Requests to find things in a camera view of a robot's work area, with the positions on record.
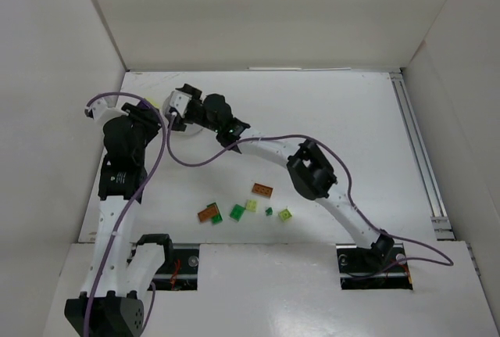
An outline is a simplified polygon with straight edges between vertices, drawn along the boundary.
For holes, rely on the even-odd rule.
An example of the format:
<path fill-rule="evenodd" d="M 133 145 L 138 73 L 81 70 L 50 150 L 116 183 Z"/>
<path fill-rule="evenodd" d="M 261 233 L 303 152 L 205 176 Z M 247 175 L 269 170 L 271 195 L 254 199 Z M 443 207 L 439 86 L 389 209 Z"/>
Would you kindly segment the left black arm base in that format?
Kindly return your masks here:
<path fill-rule="evenodd" d="M 173 255 L 155 273 L 157 291 L 182 292 L 198 289 L 200 245 L 174 244 Z"/>

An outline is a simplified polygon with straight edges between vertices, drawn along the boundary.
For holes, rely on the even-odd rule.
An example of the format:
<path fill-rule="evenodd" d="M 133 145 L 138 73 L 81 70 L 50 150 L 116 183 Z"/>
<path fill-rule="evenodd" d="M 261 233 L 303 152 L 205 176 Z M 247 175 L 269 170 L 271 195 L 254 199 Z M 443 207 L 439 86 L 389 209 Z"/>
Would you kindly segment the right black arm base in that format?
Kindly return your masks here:
<path fill-rule="evenodd" d="M 343 290 L 413 290 L 409 268 L 404 260 L 387 268 L 389 264 L 405 258 L 402 244 L 396 244 L 381 264 L 370 259 L 366 250 L 356 246 L 339 245 L 336 249 Z"/>

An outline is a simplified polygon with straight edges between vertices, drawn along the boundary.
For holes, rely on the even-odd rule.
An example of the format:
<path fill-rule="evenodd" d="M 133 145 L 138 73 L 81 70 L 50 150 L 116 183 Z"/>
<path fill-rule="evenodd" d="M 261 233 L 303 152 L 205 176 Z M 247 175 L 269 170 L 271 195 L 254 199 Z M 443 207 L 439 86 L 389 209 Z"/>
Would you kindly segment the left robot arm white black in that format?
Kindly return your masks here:
<path fill-rule="evenodd" d="M 167 234 L 132 240 L 143 191 L 152 176 L 145 168 L 146 148 L 165 126 L 158 110 L 144 102 L 116 108 L 98 98 L 85 113 L 104 134 L 98 230 L 80 294 L 66 301 L 64 315 L 80 336 L 139 336 L 150 315 L 146 293 L 173 252 Z"/>

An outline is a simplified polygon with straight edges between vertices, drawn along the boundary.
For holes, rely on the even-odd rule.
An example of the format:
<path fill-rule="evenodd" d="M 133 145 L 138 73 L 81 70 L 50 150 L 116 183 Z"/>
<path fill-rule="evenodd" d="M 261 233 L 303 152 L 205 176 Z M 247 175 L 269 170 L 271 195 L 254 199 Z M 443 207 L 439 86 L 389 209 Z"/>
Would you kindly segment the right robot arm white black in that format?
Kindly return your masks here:
<path fill-rule="evenodd" d="M 185 131 L 190 125 L 203 127 L 216 134 L 224 149 L 286 169 L 295 191 L 322 206 L 351 235 L 370 270 L 387 263 L 394 239 L 362 217 L 347 194 L 334 190 L 338 178 L 318 141 L 305 135 L 298 144 L 289 142 L 286 135 L 266 137 L 235 117 L 223 95 L 202 97 L 202 92 L 189 84 L 170 94 L 163 112 L 173 131 Z"/>

